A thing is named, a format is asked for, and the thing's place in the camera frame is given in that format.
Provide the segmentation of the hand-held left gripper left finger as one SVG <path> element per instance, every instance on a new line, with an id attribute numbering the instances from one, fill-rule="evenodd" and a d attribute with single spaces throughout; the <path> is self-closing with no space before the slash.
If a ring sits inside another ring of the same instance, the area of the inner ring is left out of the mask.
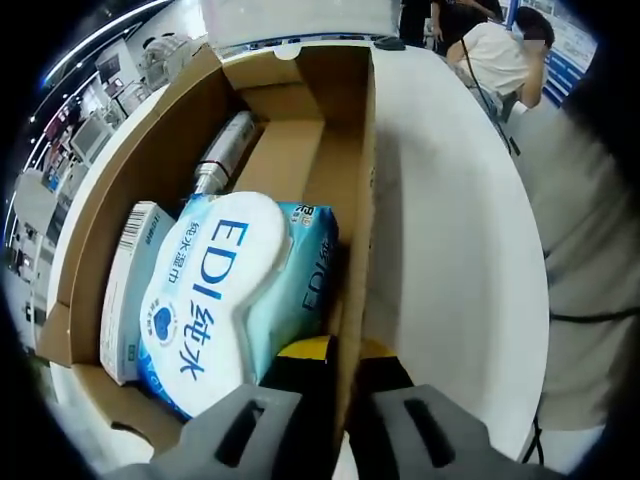
<path id="1" fill-rule="evenodd" d="M 338 340 L 285 347 L 256 384 L 189 420 L 152 479 L 328 479 L 336 460 Z"/>

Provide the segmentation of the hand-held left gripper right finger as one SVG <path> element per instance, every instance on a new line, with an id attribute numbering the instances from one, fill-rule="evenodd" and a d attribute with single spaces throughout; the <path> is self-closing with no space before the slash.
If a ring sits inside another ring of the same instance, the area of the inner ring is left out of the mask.
<path id="1" fill-rule="evenodd" d="M 436 388 L 416 385 L 397 355 L 364 340 L 349 413 L 361 479 L 553 479 L 543 466 L 510 459 L 486 425 Z"/>

